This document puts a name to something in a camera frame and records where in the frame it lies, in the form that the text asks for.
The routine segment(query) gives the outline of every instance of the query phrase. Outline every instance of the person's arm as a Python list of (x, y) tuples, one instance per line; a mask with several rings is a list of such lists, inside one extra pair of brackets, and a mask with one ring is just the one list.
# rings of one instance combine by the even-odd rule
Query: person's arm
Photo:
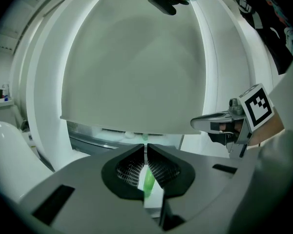
[[(253, 133), (250, 141), (249, 141), (249, 146), (254, 146), (258, 145), (259, 143), (263, 142), (266, 139), (271, 138), (272, 136), (280, 133), (283, 129), (284, 126), (282, 124), (281, 118), (275, 108), (274, 110), (274, 115), (271, 117), (264, 125), (262, 125), (260, 128), (256, 129), (255, 132)], [(241, 131), (242, 128), (242, 123), (237, 122), (235, 124), (235, 130)], [(220, 125), (220, 130), (225, 130), (226, 125), (222, 124)]]

